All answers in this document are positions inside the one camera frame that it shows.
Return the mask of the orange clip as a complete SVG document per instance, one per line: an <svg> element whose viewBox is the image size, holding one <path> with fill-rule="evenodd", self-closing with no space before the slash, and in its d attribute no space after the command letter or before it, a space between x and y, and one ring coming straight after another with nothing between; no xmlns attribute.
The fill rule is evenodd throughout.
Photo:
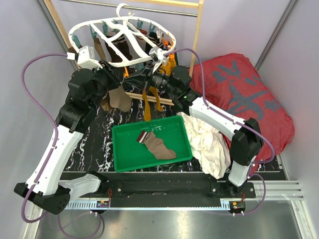
<svg viewBox="0 0 319 239"><path fill-rule="evenodd" d="M124 67L124 78L129 77L129 68L128 67Z"/></svg>

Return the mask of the taupe sock maroon cuff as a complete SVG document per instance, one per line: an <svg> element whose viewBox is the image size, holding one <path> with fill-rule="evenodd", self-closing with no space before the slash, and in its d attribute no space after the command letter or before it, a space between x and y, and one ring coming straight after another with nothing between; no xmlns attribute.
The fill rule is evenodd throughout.
<svg viewBox="0 0 319 239"><path fill-rule="evenodd" d="M110 106L112 108L119 109L123 112L128 112L131 108L132 98L126 94L122 85L118 86L116 89L110 90Z"/></svg>

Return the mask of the white round clip hanger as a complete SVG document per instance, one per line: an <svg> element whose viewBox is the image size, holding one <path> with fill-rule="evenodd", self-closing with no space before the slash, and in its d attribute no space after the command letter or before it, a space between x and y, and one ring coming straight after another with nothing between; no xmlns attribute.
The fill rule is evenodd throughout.
<svg viewBox="0 0 319 239"><path fill-rule="evenodd" d="M119 8L122 5L127 4L121 3L117 6L116 17L82 22L70 29L68 33L69 40L70 42L73 41L73 43L71 44L73 45L72 47L77 54L79 53L80 47L78 47L78 44L74 40L74 32L82 27L88 26L90 27L90 30L93 32L94 35L98 35L99 38L101 38L106 43L106 45L114 51L115 55L120 57L120 62L108 62L112 67L129 67L132 65L152 60L152 58L149 56L149 52L153 47L157 45L152 43L146 35L144 35L139 29L132 25L130 23L130 20L135 20L137 22L147 22L150 24L150 26L157 27L160 31L166 34L170 39L169 43L171 45L170 48L168 48L167 50L163 50L163 54L165 57L168 57L169 55L173 54L176 48L176 38L171 32L169 32L160 24L151 21L147 18L136 17L133 13L130 13L126 16L120 16ZM123 52L118 48L118 45L122 42L122 40L126 40L130 43L130 45L132 46L135 53L139 56L139 58L130 60L123 54Z"/></svg>

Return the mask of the tan brown sock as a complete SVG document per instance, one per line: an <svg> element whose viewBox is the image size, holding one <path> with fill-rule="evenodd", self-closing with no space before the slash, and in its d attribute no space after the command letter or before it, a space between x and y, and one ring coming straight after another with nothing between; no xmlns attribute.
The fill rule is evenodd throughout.
<svg viewBox="0 0 319 239"><path fill-rule="evenodd" d="M94 48L96 50L96 52L98 53L99 57L101 60L106 60L106 56L102 47L102 44L99 40L98 37L94 37L93 38L93 42L94 42Z"/></svg>

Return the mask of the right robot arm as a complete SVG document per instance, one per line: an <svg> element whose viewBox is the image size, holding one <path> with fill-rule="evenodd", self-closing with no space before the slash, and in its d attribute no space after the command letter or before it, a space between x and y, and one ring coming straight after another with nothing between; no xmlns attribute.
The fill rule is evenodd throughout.
<svg viewBox="0 0 319 239"><path fill-rule="evenodd" d="M183 112L213 126L231 141L229 149L233 163L228 176L226 191L231 197L244 192L244 184L249 178L252 163L264 142L258 122L250 118L244 120L233 116L204 99L190 87L191 78L184 66L176 66L170 76L154 64L146 63L144 77L147 89L155 87L164 91L172 100L176 112Z"/></svg>

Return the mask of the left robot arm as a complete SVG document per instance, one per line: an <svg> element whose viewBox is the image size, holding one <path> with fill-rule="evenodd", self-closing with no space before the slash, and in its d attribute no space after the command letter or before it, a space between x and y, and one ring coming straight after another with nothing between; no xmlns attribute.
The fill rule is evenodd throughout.
<svg viewBox="0 0 319 239"><path fill-rule="evenodd" d="M103 60L99 64L97 69L80 69L72 74L65 104L53 122L54 132L40 163L26 182L14 188L25 201L54 215L60 214L71 200L90 193L103 197L108 190L107 177L94 171L59 181L72 151L95 119L102 99L120 85L114 68Z"/></svg>

